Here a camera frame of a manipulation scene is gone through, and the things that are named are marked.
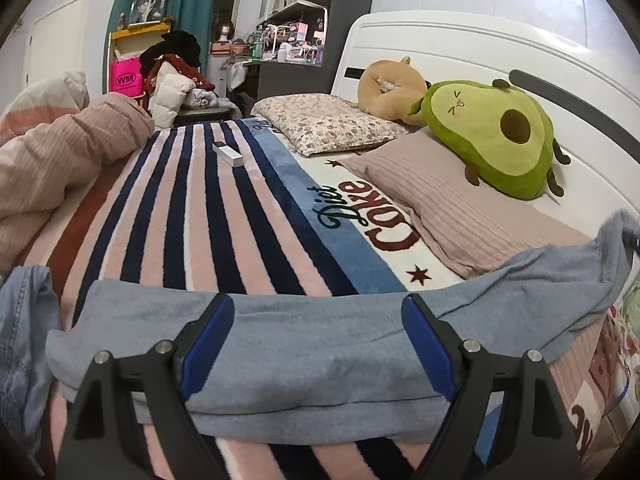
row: metal screw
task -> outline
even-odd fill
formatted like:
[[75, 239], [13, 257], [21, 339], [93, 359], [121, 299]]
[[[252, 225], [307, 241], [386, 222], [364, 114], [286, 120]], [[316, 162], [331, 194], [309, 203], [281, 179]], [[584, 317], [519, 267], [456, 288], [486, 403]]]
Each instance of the metal screw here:
[[95, 356], [94, 361], [99, 365], [105, 364], [109, 359], [111, 359], [111, 354], [106, 350], [100, 350]]
[[537, 350], [529, 350], [527, 352], [527, 357], [535, 363], [539, 363], [540, 361], [542, 361], [542, 354]]
[[482, 348], [482, 346], [480, 346], [480, 343], [475, 339], [467, 339], [465, 342], [462, 343], [462, 346], [470, 354], [476, 354]]
[[156, 346], [154, 346], [154, 349], [159, 354], [167, 354], [174, 349], [174, 344], [167, 339], [163, 339], [161, 342], [156, 343]]

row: plush toy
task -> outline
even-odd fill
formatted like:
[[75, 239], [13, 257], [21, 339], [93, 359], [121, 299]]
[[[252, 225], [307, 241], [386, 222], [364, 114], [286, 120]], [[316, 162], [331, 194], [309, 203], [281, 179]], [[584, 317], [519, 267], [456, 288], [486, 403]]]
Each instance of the plush toy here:
[[554, 154], [569, 164], [554, 139], [551, 119], [540, 104], [503, 79], [492, 86], [474, 81], [436, 83], [410, 108], [422, 110], [431, 131], [466, 163], [466, 179], [478, 176], [506, 195], [530, 200], [545, 190], [564, 190], [552, 169]]
[[360, 78], [358, 102], [351, 106], [387, 121], [424, 124], [421, 114], [407, 113], [428, 90], [420, 73], [409, 66], [410, 62], [405, 57], [402, 61], [382, 60], [370, 65]]

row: white headboard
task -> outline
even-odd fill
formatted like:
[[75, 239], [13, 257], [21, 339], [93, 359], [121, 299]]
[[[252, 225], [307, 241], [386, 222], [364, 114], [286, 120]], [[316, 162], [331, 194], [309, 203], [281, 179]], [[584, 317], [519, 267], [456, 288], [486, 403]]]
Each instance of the white headboard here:
[[622, 141], [611, 136], [616, 139], [612, 140], [565, 108], [534, 95], [572, 158], [570, 165], [554, 167], [564, 197], [547, 193], [534, 206], [588, 235], [594, 235], [617, 209], [640, 216], [638, 67], [623, 66], [545, 30], [492, 16], [436, 10], [382, 12], [363, 16], [351, 27], [332, 93], [357, 101], [361, 72], [348, 69], [404, 56], [410, 56], [411, 65], [431, 83], [470, 79], [491, 84], [521, 70], [600, 110], [630, 136]]

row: striped blanket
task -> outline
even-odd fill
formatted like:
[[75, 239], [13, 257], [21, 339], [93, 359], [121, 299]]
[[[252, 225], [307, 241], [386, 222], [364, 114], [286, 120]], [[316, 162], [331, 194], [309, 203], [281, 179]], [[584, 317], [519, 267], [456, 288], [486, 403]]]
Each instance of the striped blanket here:
[[[242, 154], [243, 166], [232, 168], [216, 156], [212, 144], [219, 140]], [[259, 118], [156, 132], [142, 149], [72, 192], [25, 263], [51, 268], [65, 329], [77, 322], [89, 286], [105, 277], [186, 290], [311, 296], [458, 282], [404, 212], [343, 168], [342, 156], [295, 156]], [[578, 409], [578, 446], [585, 421], [593, 433], [606, 400], [590, 377], [601, 326], [586, 330], [552, 367], [567, 409]], [[54, 452], [67, 408], [54, 393]], [[154, 428], [141, 431], [156, 474], [171, 479]], [[233, 480], [407, 479], [428, 447], [384, 438], [333, 446], [204, 439]]]

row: door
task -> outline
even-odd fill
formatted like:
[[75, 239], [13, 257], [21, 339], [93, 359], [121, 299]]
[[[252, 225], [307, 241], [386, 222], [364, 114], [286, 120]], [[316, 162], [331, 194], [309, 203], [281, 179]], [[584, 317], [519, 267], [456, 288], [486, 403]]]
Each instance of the door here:
[[39, 18], [31, 27], [25, 86], [82, 69], [87, 0], [73, 0]]

